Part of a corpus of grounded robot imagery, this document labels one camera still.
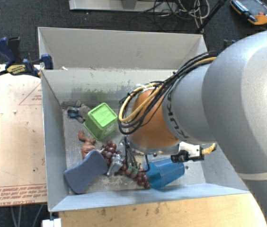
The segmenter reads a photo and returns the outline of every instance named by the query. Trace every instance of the gray sponge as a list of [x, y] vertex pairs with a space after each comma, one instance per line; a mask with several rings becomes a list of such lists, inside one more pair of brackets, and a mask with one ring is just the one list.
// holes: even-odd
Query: gray sponge
[[64, 171], [64, 177], [69, 187], [77, 194], [97, 176], [108, 171], [104, 157], [96, 150], [90, 151], [85, 158], [71, 169]]

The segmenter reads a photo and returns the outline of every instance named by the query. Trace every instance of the blue mug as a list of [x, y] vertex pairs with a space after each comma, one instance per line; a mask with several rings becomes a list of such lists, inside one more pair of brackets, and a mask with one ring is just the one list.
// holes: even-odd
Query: blue mug
[[183, 163], [173, 163], [170, 158], [150, 162], [150, 170], [146, 173], [149, 184], [160, 189], [184, 175]]

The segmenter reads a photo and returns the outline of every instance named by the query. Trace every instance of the clamp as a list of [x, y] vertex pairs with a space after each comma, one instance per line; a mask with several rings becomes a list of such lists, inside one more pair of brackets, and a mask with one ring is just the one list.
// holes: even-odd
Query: clamp
[[52, 70], [53, 61], [49, 54], [41, 55], [41, 58], [30, 62], [28, 59], [20, 58], [20, 37], [10, 38], [3, 37], [0, 39], [0, 56], [6, 59], [5, 71], [1, 74], [10, 73], [13, 76], [29, 75], [40, 77], [41, 71], [34, 67], [35, 63], [44, 63], [43, 69]]

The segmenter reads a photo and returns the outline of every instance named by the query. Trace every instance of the electronic device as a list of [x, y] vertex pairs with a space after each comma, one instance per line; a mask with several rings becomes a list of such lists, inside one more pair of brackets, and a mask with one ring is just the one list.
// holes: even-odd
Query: electronic device
[[261, 0], [231, 0], [232, 8], [241, 17], [254, 24], [267, 24], [267, 4]]

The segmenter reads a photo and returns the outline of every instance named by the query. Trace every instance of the green cube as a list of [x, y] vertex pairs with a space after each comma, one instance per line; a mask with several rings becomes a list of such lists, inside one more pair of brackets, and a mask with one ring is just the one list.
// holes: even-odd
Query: green cube
[[115, 112], [106, 103], [101, 103], [88, 112], [84, 126], [101, 140], [116, 129], [116, 120]]

